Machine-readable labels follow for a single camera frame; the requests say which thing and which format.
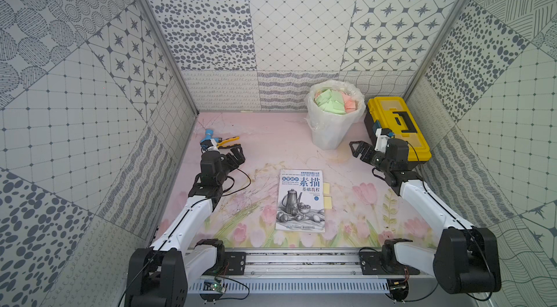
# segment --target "plastic bag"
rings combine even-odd
[[[347,95],[351,95],[356,102],[356,110],[344,115],[328,113],[321,110],[317,104],[315,104],[315,94],[317,91],[327,88],[340,90]],[[336,149],[352,123],[356,122],[366,109],[364,95],[362,95],[360,90],[352,84],[337,80],[327,80],[311,86],[310,92],[305,98],[305,103],[308,107],[308,117],[306,121],[311,129],[313,144],[323,150]]]

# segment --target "toolbox handle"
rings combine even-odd
[[[393,114],[398,114],[400,117],[402,117],[402,119],[404,120],[404,123],[406,124],[406,127],[408,127],[407,130],[401,130],[402,133],[418,133],[418,131],[416,130],[416,127],[414,127],[414,123],[412,122],[412,119],[410,118],[410,115],[408,115],[408,112],[406,112],[406,111],[394,111]]]

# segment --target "patterned wallpaper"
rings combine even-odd
[[[408,106],[423,167],[498,238],[498,306],[557,304],[557,0],[471,0]]]
[[[195,120],[152,30],[134,0],[0,0],[3,306],[117,298]]]
[[[402,95],[454,1],[149,0],[200,110],[304,110],[320,78]]]

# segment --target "grid pattern panel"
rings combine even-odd
[[[414,72],[340,72],[339,80],[349,82],[366,98],[402,96]]]
[[[0,161],[94,211],[145,121],[87,45],[2,111]]]
[[[557,199],[556,63],[528,46],[458,123],[517,210]]]
[[[257,70],[338,71],[355,0],[249,0]]]
[[[195,119],[193,109],[186,101],[181,85],[171,75],[163,101],[153,112],[148,124],[155,129],[157,137],[161,139],[175,163],[178,163],[182,157]]]

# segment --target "cable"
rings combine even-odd
[[[439,286],[439,283],[435,284],[435,288],[433,290],[431,290],[431,292],[424,297],[421,297],[421,298],[415,299],[415,300],[404,300],[404,302],[416,302],[416,301],[424,300],[424,299],[430,297],[431,294],[433,294],[435,292],[435,290],[437,289],[438,286]]]
[[[370,247],[370,246],[365,246],[365,247],[361,247],[361,248],[358,250],[358,256],[360,256],[361,251],[364,250],[364,249],[366,249],[366,250],[373,250],[373,251],[378,252],[378,253],[381,254],[381,252],[380,252],[379,250],[374,249],[374,248],[372,248],[372,247]]]
[[[404,267],[404,282],[402,282],[403,284],[406,283],[408,281],[408,279],[410,279],[410,272],[408,272],[408,267]]]
[[[163,244],[160,246],[160,248],[159,248],[157,251],[159,251],[159,250],[164,246],[164,244],[165,244],[166,242],[167,242],[167,241],[164,241]],[[128,289],[130,288],[131,284],[134,283],[134,281],[137,279],[137,277],[138,277],[141,273],[143,273],[143,270],[147,268],[147,266],[153,261],[154,258],[155,258],[155,255],[153,255],[153,256],[149,259],[149,261],[141,268],[141,270],[139,270],[139,272],[135,275],[135,277],[133,277],[133,279],[130,281],[130,283],[128,284],[128,286],[126,287],[126,289],[124,289],[124,291],[122,292],[122,296],[120,297],[120,300],[118,301],[118,304],[117,304],[116,306],[118,306],[118,307],[120,306],[120,304],[122,303],[122,299],[124,299],[124,296],[126,296],[126,291],[128,291]]]
[[[236,182],[236,181],[234,180],[234,178],[233,178],[233,177],[231,177],[231,176],[228,176],[228,175],[227,175],[227,176],[226,176],[226,178],[227,178],[227,179],[230,179],[230,180],[232,180],[232,185],[230,185],[230,187],[229,187],[229,188],[227,188],[226,190],[224,190],[224,191],[223,191],[223,193],[225,193],[225,192],[229,192],[229,191],[230,191],[230,189],[231,189],[232,187],[234,187],[234,183]]]
[[[383,180],[383,181],[385,181],[385,178],[383,178],[383,177],[381,177],[381,176],[375,174],[375,171],[379,171],[379,169],[373,167],[373,169],[372,169],[372,174],[373,174],[373,176],[376,177],[376,178],[379,178],[379,179],[381,179],[381,180]]]
[[[230,278],[230,277],[225,277],[225,276],[220,276],[220,275],[214,275],[214,277],[219,277],[219,278],[223,278],[223,279],[232,280],[233,282],[236,282],[236,283],[238,283],[238,284],[240,284],[240,285],[245,286],[246,289],[247,289],[247,295],[244,296],[244,297],[241,297],[241,298],[240,298],[240,297],[225,297],[224,299],[219,299],[218,301],[220,301],[220,300],[245,300],[245,299],[247,299],[247,297],[249,296],[249,286],[247,286],[246,284],[244,284],[244,283],[242,283],[242,282],[240,282],[240,281],[237,281],[236,279],[232,279],[232,278]]]
[[[249,177],[249,175],[247,175],[244,171],[242,171],[242,170],[239,169],[239,168],[237,168],[237,170],[239,170],[240,172],[242,172],[242,173],[244,173],[244,174],[246,175],[246,177],[249,179],[249,184],[246,185],[246,186],[244,186],[244,187],[242,187],[242,188],[239,189],[239,190],[234,191],[234,192],[227,193],[226,195],[211,197],[211,198],[209,198],[209,199],[216,199],[216,198],[219,198],[219,197],[230,196],[230,195],[232,195],[232,194],[234,194],[234,193],[236,193],[236,192],[238,192],[238,191],[244,190],[244,189],[247,188],[249,185],[251,185],[251,178]],[[199,173],[198,175],[196,175],[195,180],[197,180],[197,178],[199,178],[200,175],[201,175],[201,173]],[[228,179],[232,179],[232,186],[230,186],[228,189],[224,190],[223,192],[229,191],[229,190],[234,186],[234,183],[235,183],[234,178],[232,178],[231,176],[227,176],[227,178],[228,178]],[[192,206],[191,206],[188,210],[186,210],[184,216],[182,216],[182,219],[181,219],[178,223],[180,223],[182,220],[184,220],[185,216],[191,211],[191,209],[192,209],[196,204],[198,204],[199,202],[206,201],[206,200],[208,200],[208,199],[200,199],[200,200],[197,201],[196,203],[192,204]],[[176,228],[178,228],[178,227],[176,226],[176,227],[171,231],[171,233],[168,235],[168,237],[172,237],[172,234],[174,233],[174,231],[176,230]],[[166,242],[167,242],[167,241],[165,240],[165,241],[163,242],[163,244],[160,246],[160,248],[158,248],[156,251],[159,251],[159,250],[166,244]],[[126,295],[126,291],[128,291],[128,289],[130,288],[131,284],[134,283],[134,281],[137,279],[137,277],[143,272],[143,270],[144,270],[145,268],[147,268],[147,266],[153,261],[154,258],[155,258],[155,255],[153,255],[153,257],[151,257],[151,259],[149,259],[149,261],[142,267],[142,269],[133,277],[133,279],[130,281],[130,283],[128,284],[128,286],[126,287],[126,289],[124,289],[124,292],[122,293],[122,296],[120,297],[120,300],[118,301],[117,306],[120,306],[120,304],[122,303],[122,299],[123,299],[124,296]],[[243,300],[243,299],[245,299],[246,297],[244,297],[244,298],[242,298],[242,299],[239,299],[239,298],[236,298],[236,297],[227,297],[227,298],[221,299],[221,300],[226,300],[226,299],[231,299],[231,300]]]
[[[240,168],[236,168],[236,169],[239,170],[240,172],[244,173],[244,175],[249,179],[249,184],[246,185],[246,186],[244,186],[244,187],[242,187],[242,188],[239,189],[239,190],[236,190],[236,191],[231,192],[231,193],[227,193],[226,195],[222,195],[222,197],[233,195],[233,194],[235,194],[236,192],[242,191],[242,190],[246,189],[249,185],[251,185],[251,178],[249,177],[249,175],[247,175],[246,172],[242,171]]]
[[[418,162],[420,162],[419,157],[418,157],[418,153],[416,152],[416,149],[414,149],[414,146],[413,146],[410,142],[407,142],[407,144],[410,145],[410,146],[412,147],[412,150],[414,150],[414,154],[416,155],[416,159],[418,160]],[[422,185],[423,185],[423,189],[427,191],[427,189],[426,189],[426,183],[424,183],[423,177],[422,177]],[[466,295],[468,295],[469,297],[473,298],[473,299],[476,300],[476,301],[481,301],[481,302],[488,301],[489,299],[491,299],[491,295],[493,295],[493,291],[495,290],[495,276],[493,276],[493,274],[491,273],[491,269],[489,268],[489,265],[487,264],[487,259],[486,259],[485,255],[484,255],[484,252],[482,251],[482,248],[480,248],[480,245],[478,244],[478,241],[477,241],[476,238],[473,236],[473,234],[470,232],[470,230],[469,230],[468,228],[464,227],[464,225],[462,224],[462,222],[460,222],[460,221],[456,218],[456,216],[454,216],[451,212],[449,212],[448,210],[446,210],[445,207],[443,207],[443,205],[441,205],[441,203],[439,203],[434,197],[431,197],[431,198],[432,198],[432,199],[435,201],[435,203],[437,203],[442,209],[444,209],[445,212],[449,213],[450,216],[452,216],[453,219],[454,219],[456,222],[458,222],[458,224],[462,227],[462,229],[465,230],[465,231],[468,233],[468,235],[470,236],[470,239],[472,239],[472,240],[474,241],[474,243],[476,244],[476,247],[478,248],[478,252],[480,253],[482,259],[484,260],[484,264],[485,264],[485,266],[486,266],[487,273],[488,273],[490,276],[493,277],[493,285],[492,285],[491,291],[489,292],[489,295],[488,295],[485,299],[478,299],[477,297],[471,296],[469,293],[466,293]]]
[[[208,199],[218,199],[219,197],[230,196],[230,195],[235,194],[236,192],[239,192],[239,191],[242,191],[242,190],[246,189],[249,185],[251,185],[251,178],[249,177],[249,175],[247,175],[247,174],[246,174],[244,171],[242,171],[240,168],[236,168],[236,169],[239,170],[240,172],[244,173],[244,175],[249,179],[249,184],[246,185],[246,186],[244,186],[244,187],[242,187],[242,188],[239,189],[239,190],[236,190],[236,191],[231,192],[231,193],[227,193],[226,195],[214,196],[214,197],[210,197],[210,198],[208,198]],[[200,203],[200,202],[203,202],[203,201],[206,201],[206,200],[208,200],[208,199],[200,199],[200,200],[198,200],[196,203],[194,203],[194,204],[191,205],[191,207],[188,209],[188,211],[190,211],[191,209],[193,209],[193,207],[194,207],[196,204],[198,204],[198,203]]]

